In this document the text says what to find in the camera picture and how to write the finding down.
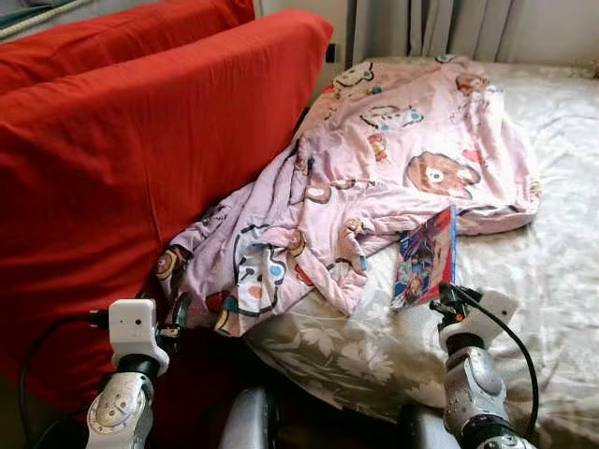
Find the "mattress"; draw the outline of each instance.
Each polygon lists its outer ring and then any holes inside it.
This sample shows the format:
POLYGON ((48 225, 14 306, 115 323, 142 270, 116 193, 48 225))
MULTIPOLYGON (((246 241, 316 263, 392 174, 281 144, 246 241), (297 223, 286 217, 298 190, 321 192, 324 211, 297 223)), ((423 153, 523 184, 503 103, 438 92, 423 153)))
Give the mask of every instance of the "mattress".
MULTIPOLYGON (((386 62, 399 62, 386 58, 386 62)), ((410 64, 429 64, 410 59, 410 64)), ((521 229, 458 239, 457 280, 519 301, 510 326, 529 348, 540 388, 540 448, 599 444, 599 174, 597 80, 570 67, 488 64, 511 119, 537 152, 542 203, 521 229)), ((299 133, 327 114, 316 100, 299 133)), ((443 408, 446 355, 440 315, 388 309, 397 263, 390 245, 369 261, 369 281, 351 317, 315 290, 287 314, 246 336, 269 365, 326 402, 389 421, 402 404, 443 408)), ((523 430, 531 410, 526 363, 500 335, 490 347, 523 430)))

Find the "red cushion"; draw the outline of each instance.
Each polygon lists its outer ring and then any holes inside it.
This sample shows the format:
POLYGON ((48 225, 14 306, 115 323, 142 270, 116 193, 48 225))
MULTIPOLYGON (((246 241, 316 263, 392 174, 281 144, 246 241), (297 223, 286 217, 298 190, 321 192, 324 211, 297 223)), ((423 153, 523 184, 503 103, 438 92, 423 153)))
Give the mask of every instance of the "red cushion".
POLYGON ((2 45, 0 94, 195 42, 254 18, 251 0, 169 0, 2 45))
MULTIPOLYGON (((289 142, 330 34, 287 10, 0 96, 3 373, 54 320, 135 295, 169 239, 289 142)), ((76 408, 109 360, 105 331, 73 325, 40 351, 30 385, 76 408)))

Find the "black wire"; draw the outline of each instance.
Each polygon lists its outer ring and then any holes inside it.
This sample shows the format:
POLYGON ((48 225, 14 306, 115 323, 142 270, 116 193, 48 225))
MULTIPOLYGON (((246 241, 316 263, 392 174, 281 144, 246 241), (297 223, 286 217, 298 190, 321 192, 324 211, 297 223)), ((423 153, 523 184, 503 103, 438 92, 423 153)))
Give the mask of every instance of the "black wire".
POLYGON ((522 354, 524 355, 524 358, 526 359, 526 365, 528 365, 528 372, 531 376, 531 386, 533 388, 533 409, 531 410, 531 416, 528 420, 528 426, 526 427, 526 437, 528 439, 530 439, 534 434, 534 424, 536 423, 536 417, 539 412, 539 385, 536 380, 536 371, 534 370, 534 363, 533 363, 533 359, 531 358, 530 353, 526 349, 526 346, 524 346, 524 343, 522 342, 522 340, 519 339, 518 335, 516 335, 514 333, 514 331, 512 329, 510 329, 506 323, 501 321, 493 313, 491 313, 490 311, 485 309, 483 306, 478 304, 478 301, 476 301, 474 298, 472 298, 470 295, 468 295, 466 292, 464 292, 461 288, 459 288, 459 287, 454 287, 454 288, 458 291, 458 294, 460 295, 460 297, 468 303, 468 305, 474 307, 475 309, 479 309, 480 311, 482 311, 485 315, 488 316, 488 318, 491 321, 493 321, 497 326, 499 326, 501 329, 503 329, 505 331, 505 333, 507 335, 509 335, 513 341, 516 342, 519 349, 522 351, 522 354))
POLYGON ((56 421, 54 421, 52 424, 50 424, 48 427, 46 427, 46 430, 44 430, 44 433, 42 433, 41 436, 37 439, 36 443, 33 446, 31 446, 31 449, 39 449, 41 447, 41 444, 46 439, 46 437, 48 437, 50 432, 52 432, 57 426, 60 426, 65 421, 68 421, 69 419, 74 418, 77 415, 87 412, 89 407, 90 407, 89 404, 85 404, 83 407, 76 410, 75 412, 66 414, 66 415, 58 418, 56 421))
POLYGON ((29 347, 29 350, 25 355, 25 359, 21 363, 21 369, 19 372, 19 413, 21 414, 22 430, 25 434, 25 441, 27 442, 27 447, 29 448, 35 447, 34 434, 31 429, 31 416, 29 415, 29 408, 27 406, 27 396, 25 395, 25 381, 27 378, 27 370, 29 369, 31 360, 33 356, 36 354, 39 347, 42 345, 42 343, 57 328, 68 323, 80 322, 90 323, 90 315, 67 316, 66 318, 63 318, 54 323, 53 325, 47 327, 46 330, 39 334, 39 336, 34 340, 33 344, 29 347))

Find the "cartoon print blanket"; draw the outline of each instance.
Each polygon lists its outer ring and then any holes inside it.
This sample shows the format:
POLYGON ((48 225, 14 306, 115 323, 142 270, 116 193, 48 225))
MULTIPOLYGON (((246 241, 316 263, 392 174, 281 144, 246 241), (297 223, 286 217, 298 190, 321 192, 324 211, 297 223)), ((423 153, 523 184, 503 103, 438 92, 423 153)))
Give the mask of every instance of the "cartoon print blanket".
POLYGON ((191 301, 188 325, 239 336, 312 288, 350 314, 366 257, 398 232, 451 204, 467 235, 514 229, 536 213, 533 150, 481 65, 367 62, 323 96, 324 120, 160 257, 168 297, 191 301))

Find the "comic book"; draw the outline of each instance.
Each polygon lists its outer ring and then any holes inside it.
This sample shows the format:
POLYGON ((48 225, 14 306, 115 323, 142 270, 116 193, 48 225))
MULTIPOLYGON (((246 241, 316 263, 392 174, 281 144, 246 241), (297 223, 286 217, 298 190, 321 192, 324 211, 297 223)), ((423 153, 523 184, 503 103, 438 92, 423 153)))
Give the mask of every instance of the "comic book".
POLYGON ((441 282, 455 281, 456 222, 456 211, 451 207, 416 229, 400 233, 392 310, 436 299, 441 282))

